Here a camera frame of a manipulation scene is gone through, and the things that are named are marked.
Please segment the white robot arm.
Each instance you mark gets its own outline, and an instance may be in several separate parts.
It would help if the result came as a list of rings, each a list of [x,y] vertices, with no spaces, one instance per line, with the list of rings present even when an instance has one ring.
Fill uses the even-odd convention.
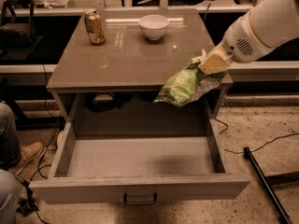
[[[198,68],[205,75],[224,72],[233,62],[252,63],[298,37],[299,0],[263,0],[226,30]]]

